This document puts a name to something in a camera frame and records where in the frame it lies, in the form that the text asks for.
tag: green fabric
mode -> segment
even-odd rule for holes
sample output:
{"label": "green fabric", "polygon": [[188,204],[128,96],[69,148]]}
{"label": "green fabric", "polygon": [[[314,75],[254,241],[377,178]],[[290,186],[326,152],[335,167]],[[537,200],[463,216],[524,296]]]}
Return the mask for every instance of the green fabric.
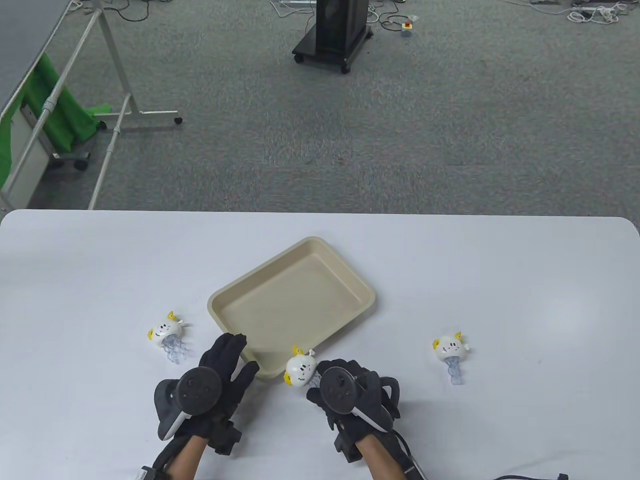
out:
{"label": "green fabric", "polygon": [[2,188],[9,173],[11,173],[11,119],[22,104],[23,96],[24,93],[20,92],[4,118],[0,120],[0,188]]}
{"label": "green fabric", "polygon": [[[24,101],[36,116],[58,81],[59,75],[49,57],[44,54],[24,85],[20,96],[0,122],[0,186],[11,171],[11,120]],[[73,144],[91,138],[98,126],[93,117],[96,113],[111,111],[108,105],[83,109],[64,87],[54,111],[44,125],[44,131],[57,152],[70,152]]]}

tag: floor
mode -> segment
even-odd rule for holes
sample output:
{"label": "floor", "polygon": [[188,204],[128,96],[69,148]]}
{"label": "floor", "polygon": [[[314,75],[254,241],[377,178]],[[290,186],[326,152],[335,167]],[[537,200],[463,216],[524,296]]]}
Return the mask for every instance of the floor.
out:
{"label": "floor", "polygon": [[[131,1],[124,13],[142,15]],[[308,15],[279,19],[267,0],[152,1],[140,23],[109,12],[142,107],[179,108],[184,123],[125,130],[98,207],[639,224],[640,10],[603,26],[498,0],[400,9],[419,16],[413,36],[375,25],[346,76],[295,64]],[[86,21],[67,17],[55,64]],[[77,65],[69,85],[83,104],[120,105],[98,31]],[[33,207],[86,208],[108,141],[90,141],[86,172],[47,172]]]}

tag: toy figure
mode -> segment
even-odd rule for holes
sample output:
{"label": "toy figure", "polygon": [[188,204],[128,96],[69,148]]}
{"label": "toy figure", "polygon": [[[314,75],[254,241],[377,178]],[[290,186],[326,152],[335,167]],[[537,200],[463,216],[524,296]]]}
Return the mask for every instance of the toy figure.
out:
{"label": "toy figure", "polygon": [[152,328],[147,333],[147,337],[153,343],[161,346],[166,352],[166,356],[175,364],[187,358],[187,349],[180,340],[182,335],[182,320],[179,320],[173,312],[166,316],[168,321]]}
{"label": "toy figure", "polygon": [[433,342],[433,349],[439,360],[445,362],[449,368],[451,383],[462,385],[462,373],[460,373],[460,360],[464,360],[469,351],[469,345],[462,340],[462,333],[456,333],[455,337],[445,335]]}
{"label": "toy figure", "polygon": [[285,368],[284,381],[292,387],[318,387],[320,385],[320,374],[316,372],[317,362],[313,355],[316,352],[309,350],[305,355],[304,351],[297,346],[293,347],[293,355],[287,362]]}

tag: black glove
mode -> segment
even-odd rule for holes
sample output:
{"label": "black glove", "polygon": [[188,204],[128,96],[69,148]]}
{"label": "black glove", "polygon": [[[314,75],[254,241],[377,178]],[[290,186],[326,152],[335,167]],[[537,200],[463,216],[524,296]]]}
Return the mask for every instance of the black glove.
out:
{"label": "black glove", "polygon": [[234,381],[231,375],[235,371],[240,358],[240,352],[246,346],[244,335],[232,335],[224,333],[207,350],[200,359],[200,367],[208,367],[215,370],[222,382],[222,393],[216,405],[202,415],[185,420],[176,432],[175,436],[199,436],[211,438],[214,428],[220,424],[220,420],[229,420],[238,407],[244,392],[253,381],[259,367],[256,362],[247,363]]}
{"label": "black glove", "polygon": [[[358,362],[355,360],[351,360],[347,362],[341,358],[337,360],[332,360],[331,362],[328,360],[324,360],[320,362],[317,366],[317,372],[322,376],[324,372],[327,371],[330,367],[342,367],[347,370],[354,377],[361,377],[362,374],[368,372],[367,369],[361,367]],[[339,415],[327,407],[326,403],[322,399],[322,395],[320,394],[320,388],[314,387],[307,390],[307,400],[315,403],[320,408],[322,408],[327,416],[329,421],[329,426],[331,430],[333,430],[334,425],[338,427],[339,432],[346,437],[346,440],[349,440],[352,444],[361,441],[367,435],[377,432],[375,428],[366,423],[360,417],[356,417],[355,415]],[[400,418],[400,412],[396,408],[395,405],[392,404],[387,391],[382,389],[382,405],[387,409],[387,411],[391,414],[391,416],[395,419]]]}

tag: plastic tray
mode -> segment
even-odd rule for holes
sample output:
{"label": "plastic tray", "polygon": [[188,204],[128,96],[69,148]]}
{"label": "plastic tray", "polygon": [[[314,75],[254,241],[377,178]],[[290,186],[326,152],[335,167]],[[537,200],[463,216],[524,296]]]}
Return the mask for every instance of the plastic tray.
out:
{"label": "plastic tray", "polygon": [[294,345],[307,351],[373,305],[376,293],[318,237],[308,237],[215,292],[209,313],[225,332],[243,333],[258,378],[284,371]]}

